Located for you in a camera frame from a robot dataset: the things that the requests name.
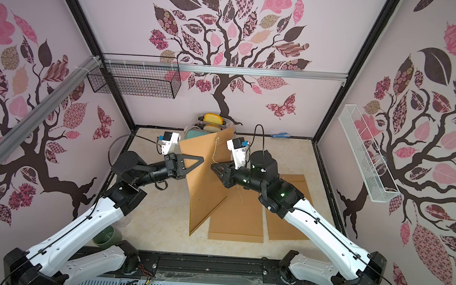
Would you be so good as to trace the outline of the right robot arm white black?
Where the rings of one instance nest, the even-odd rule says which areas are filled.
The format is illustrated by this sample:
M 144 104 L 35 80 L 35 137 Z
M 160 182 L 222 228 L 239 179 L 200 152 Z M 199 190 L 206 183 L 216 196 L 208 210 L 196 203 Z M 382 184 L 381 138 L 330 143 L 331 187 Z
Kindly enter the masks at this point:
M 241 186 L 257 192 L 264 208 L 298 229 L 329 259 L 325 263 L 290 251 L 279 265 L 284 282 L 289 285 L 297 281 L 316 285 L 382 283 L 386 258 L 356 245 L 328 223 L 304 193 L 280 177 L 277 162 L 267 150 L 250 153 L 245 140 L 239 146 L 229 140 L 227 149 L 232 153 L 232 160 L 211 165 L 223 186 Z

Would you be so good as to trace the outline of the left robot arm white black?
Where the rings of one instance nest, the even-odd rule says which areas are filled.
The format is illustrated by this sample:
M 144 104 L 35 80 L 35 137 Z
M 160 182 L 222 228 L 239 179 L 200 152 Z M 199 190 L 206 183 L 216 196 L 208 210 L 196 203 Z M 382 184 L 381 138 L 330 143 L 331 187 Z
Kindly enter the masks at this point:
M 83 215 L 27 251 L 15 248 L 5 255 L 3 285 L 78 285 L 79 283 L 137 262 L 138 251 L 127 241 L 86 257 L 71 259 L 105 228 L 131 213 L 146 192 L 142 187 L 167 179 L 184 179 L 204 159 L 169 153 L 164 160 L 147 164 L 133 152 L 122 153 L 112 171 L 116 183 Z

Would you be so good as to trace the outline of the brown file bag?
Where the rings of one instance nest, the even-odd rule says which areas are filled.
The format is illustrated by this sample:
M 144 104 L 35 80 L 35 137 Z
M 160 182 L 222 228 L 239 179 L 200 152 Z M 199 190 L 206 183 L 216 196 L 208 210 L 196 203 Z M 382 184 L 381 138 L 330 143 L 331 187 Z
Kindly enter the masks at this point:
M 232 139 L 234 127 L 180 142 L 182 154 L 201 156 L 204 162 L 186 177 L 190 194 L 189 234 L 194 233 L 226 200 L 227 190 L 211 169 L 215 163 L 229 162 L 231 152 L 227 141 Z
M 257 192 L 235 186 L 210 217 L 209 240 L 263 243 L 262 205 Z
M 310 191 L 304 175 L 282 174 L 281 178 L 294 185 L 308 200 L 311 200 Z M 290 225 L 286 220 L 281 219 L 271 212 L 266 213 L 268 237 L 272 241 L 294 241 L 308 240 L 301 231 Z

